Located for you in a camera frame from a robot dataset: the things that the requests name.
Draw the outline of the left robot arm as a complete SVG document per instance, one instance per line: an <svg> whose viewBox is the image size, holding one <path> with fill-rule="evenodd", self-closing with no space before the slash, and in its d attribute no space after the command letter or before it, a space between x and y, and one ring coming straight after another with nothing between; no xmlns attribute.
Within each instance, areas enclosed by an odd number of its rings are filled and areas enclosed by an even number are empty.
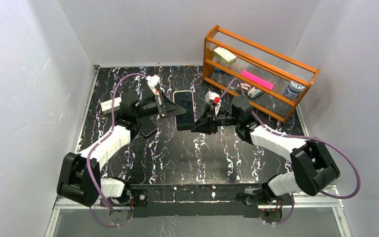
<svg viewBox="0 0 379 237"><path fill-rule="evenodd" d="M63 158L56 192L58 195L91 207L97 200L112 208L108 198L119 198L125 190L125 181L119 178L101 178L101 167L140 132L143 118L159 115L175 117L176 122L187 119L194 122L193 98L184 96L190 91L174 93L170 100L164 92L155 90L146 97L136 91L122 94L112 112L112 127L103 137L79 153L67 153Z"/></svg>

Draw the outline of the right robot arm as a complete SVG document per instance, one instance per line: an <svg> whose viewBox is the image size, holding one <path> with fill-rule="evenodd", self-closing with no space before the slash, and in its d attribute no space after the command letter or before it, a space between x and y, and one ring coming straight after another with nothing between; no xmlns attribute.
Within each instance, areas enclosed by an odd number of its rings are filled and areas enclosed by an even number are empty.
<svg viewBox="0 0 379 237"><path fill-rule="evenodd" d="M234 125L242 141L266 148L291 163L291 172L275 175L262 184L263 192L270 197L298 192L314 196L340 177L340 170L325 144L291 138L260 124L252 115L253 107L247 97L234 97L230 111L220 109L221 100L216 93L206 95L205 101L208 134L216 132L219 126Z"/></svg>

